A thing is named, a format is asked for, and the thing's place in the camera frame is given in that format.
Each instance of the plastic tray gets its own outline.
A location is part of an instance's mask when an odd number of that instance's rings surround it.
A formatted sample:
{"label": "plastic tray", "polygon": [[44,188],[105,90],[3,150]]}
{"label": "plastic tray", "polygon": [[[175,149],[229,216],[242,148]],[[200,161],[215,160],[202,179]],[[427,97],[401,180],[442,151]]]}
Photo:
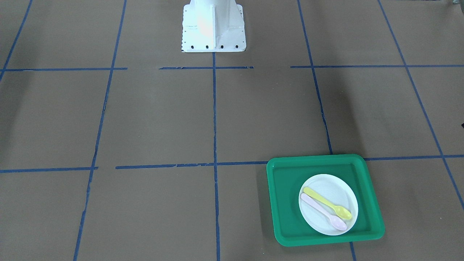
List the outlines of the plastic tray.
{"label": "plastic tray", "polygon": [[[315,231],[298,206],[301,185],[317,174],[334,175],[351,187],[359,205],[356,224],[348,232],[329,236]],[[274,235],[286,247],[373,240],[385,233],[366,162],[356,154],[274,158],[267,163]]]}

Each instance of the paper plate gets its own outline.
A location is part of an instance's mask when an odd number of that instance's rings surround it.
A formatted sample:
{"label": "paper plate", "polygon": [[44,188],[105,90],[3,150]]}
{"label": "paper plate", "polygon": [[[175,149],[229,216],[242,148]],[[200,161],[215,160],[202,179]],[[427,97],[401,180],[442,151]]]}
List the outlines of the paper plate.
{"label": "paper plate", "polygon": [[[347,230],[340,231],[334,228],[332,224],[330,224],[330,220],[324,216],[324,214],[303,202],[300,198],[300,195],[303,193],[304,187],[310,187],[325,197],[327,200],[332,202],[335,206],[343,206],[348,209],[353,217],[349,220],[342,219],[347,225]],[[312,176],[306,180],[305,183],[303,183],[303,186],[301,186],[300,189],[300,193],[298,193],[296,196],[298,197],[298,203],[300,205],[300,211],[303,215],[303,218],[312,228],[314,228],[314,230],[319,233],[325,235],[341,235],[348,232],[356,223],[356,219],[358,218],[358,201],[356,200],[356,196],[354,195],[352,189],[340,178],[329,174],[319,174]],[[333,209],[329,208],[325,204],[320,203],[317,200],[316,202],[325,208],[330,214],[336,215]]]}

